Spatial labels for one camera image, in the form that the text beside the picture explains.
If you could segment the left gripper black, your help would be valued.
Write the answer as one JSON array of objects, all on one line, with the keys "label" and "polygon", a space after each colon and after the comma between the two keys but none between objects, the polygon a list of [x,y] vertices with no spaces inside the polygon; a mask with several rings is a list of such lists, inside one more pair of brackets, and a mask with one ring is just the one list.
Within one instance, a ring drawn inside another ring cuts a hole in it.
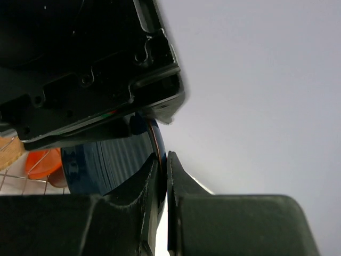
[{"label": "left gripper black", "polygon": [[1,136],[26,150],[169,124],[185,102],[160,1],[1,1]]}]

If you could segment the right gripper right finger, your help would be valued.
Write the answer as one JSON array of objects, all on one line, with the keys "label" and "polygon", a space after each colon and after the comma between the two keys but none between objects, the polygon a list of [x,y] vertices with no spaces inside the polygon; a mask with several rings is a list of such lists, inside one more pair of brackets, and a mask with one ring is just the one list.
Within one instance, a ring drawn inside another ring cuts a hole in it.
[{"label": "right gripper right finger", "polygon": [[286,195],[213,195],[169,152],[170,255],[319,255],[301,206]]}]

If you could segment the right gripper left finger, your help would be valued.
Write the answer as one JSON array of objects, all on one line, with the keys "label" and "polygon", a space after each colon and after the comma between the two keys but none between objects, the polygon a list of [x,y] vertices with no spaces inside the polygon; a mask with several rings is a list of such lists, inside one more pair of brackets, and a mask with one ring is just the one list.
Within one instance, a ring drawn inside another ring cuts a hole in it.
[{"label": "right gripper left finger", "polygon": [[142,168],[106,196],[1,197],[1,255],[154,255],[157,168]]}]

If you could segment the dark blue leaf dish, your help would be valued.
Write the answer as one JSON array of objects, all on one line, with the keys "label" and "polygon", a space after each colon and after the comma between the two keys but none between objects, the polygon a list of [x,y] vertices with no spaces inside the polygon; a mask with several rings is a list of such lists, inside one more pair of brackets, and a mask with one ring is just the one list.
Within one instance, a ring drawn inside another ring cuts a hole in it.
[{"label": "dark blue leaf dish", "polygon": [[126,137],[61,148],[71,194],[104,196],[135,175],[150,155],[156,156],[158,171],[164,171],[167,156],[157,121],[135,113],[125,117],[125,124],[130,132]]}]

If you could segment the woven bamboo plate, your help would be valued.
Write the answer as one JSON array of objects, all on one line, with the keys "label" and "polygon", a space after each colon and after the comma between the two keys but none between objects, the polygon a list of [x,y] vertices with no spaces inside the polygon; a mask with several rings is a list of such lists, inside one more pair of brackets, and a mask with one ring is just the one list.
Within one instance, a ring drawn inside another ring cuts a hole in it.
[{"label": "woven bamboo plate", "polygon": [[23,143],[18,137],[1,137],[0,147],[0,170],[8,168],[25,153]]}]

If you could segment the orange plate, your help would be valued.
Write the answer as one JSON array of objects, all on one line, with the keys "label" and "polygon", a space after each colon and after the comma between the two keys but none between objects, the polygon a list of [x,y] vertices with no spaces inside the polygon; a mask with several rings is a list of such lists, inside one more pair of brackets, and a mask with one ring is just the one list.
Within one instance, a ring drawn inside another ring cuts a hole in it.
[{"label": "orange plate", "polygon": [[62,166],[59,148],[32,151],[25,162],[25,174],[31,180],[42,179]]}]

